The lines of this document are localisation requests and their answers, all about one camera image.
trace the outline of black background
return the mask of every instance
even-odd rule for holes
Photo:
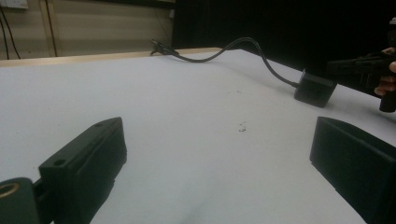
[[[176,9],[174,48],[223,48],[236,38],[248,36],[259,42],[269,59],[318,75],[327,61],[352,59],[387,48],[389,21],[396,17],[396,0],[177,3],[190,7]],[[256,52],[249,43],[235,48]],[[354,83],[346,80],[346,85]]]

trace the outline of screw hole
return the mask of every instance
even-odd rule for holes
[[[66,162],[66,160],[58,160],[58,161],[56,161],[53,164],[56,165],[56,166],[60,166],[60,165],[64,164],[65,162]]]
[[[7,197],[8,195],[14,193],[15,191],[18,190],[19,187],[20,184],[18,183],[11,183],[0,186],[0,198]]]

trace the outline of person's hand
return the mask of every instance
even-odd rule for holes
[[[394,51],[395,49],[384,49],[384,52]],[[396,91],[396,61],[389,65],[389,70],[395,73],[395,77],[381,77],[379,86],[374,89],[375,94],[383,96],[387,91]]]

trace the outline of finger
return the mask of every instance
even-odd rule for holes
[[[396,91],[396,83],[380,81],[378,88],[384,91]]]
[[[378,87],[374,89],[374,92],[375,92],[375,94],[380,95],[380,96],[383,96],[387,93],[386,91],[384,91]]]
[[[395,48],[387,48],[387,49],[383,49],[382,52],[384,53],[392,53],[395,50]]]
[[[387,76],[387,77],[382,76],[379,80],[383,81],[383,82],[396,82],[396,77],[393,77],[393,76]]]
[[[396,62],[393,62],[389,65],[390,71],[396,73]]]

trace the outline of wall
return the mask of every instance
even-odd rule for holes
[[[151,50],[151,38],[165,44],[172,38],[173,21],[165,9],[68,0],[28,0],[28,5],[3,8],[22,58]],[[16,59],[9,35],[7,42]],[[1,36],[0,60],[6,58]]]
[[[249,36],[269,58],[300,70],[386,48],[389,21],[396,17],[395,0],[178,2],[194,2],[201,11],[175,15],[174,47],[225,47]],[[237,48],[257,52],[251,44]]]

